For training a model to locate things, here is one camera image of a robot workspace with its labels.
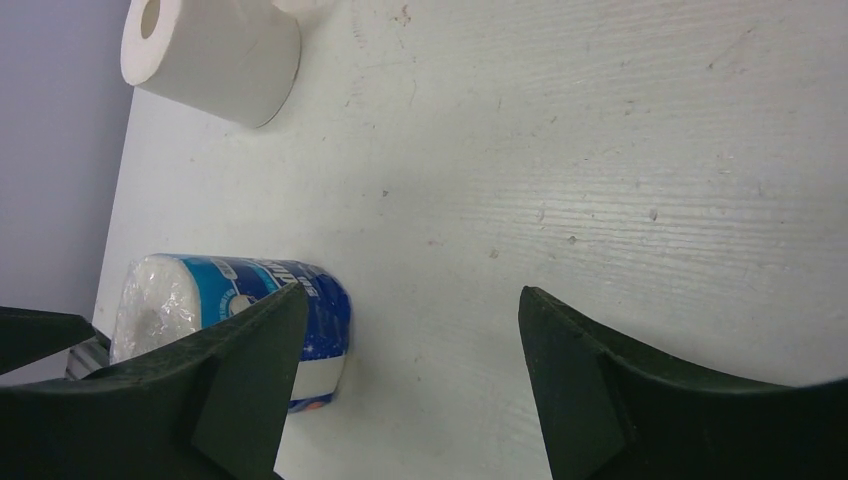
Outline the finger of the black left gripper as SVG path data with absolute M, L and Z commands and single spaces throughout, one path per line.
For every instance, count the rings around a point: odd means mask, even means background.
M 1 307 L 1 373 L 66 350 L 96 335 L 76 314 Z

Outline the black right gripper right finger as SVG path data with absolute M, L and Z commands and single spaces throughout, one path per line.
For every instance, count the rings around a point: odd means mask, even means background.
M 843 479 L 847 383 L 680 359 L 525 287 L 520 337 L 555 479 Z

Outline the blue roll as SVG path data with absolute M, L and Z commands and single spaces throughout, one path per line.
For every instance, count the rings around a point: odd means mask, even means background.
M 129 270 L 110 361 L 119 363 L 226 320 L 289 284 L 308 295 L 309 318 L 290 412 L 334 399 L 349 350 L 350 297 L 328 271 L 295 260 L 154 254 Z

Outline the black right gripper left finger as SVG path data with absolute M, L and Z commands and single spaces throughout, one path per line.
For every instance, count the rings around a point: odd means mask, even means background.
M 291 284 L 76 380 L 1 390 L 5 479 L 272 479 L 309 306 Z

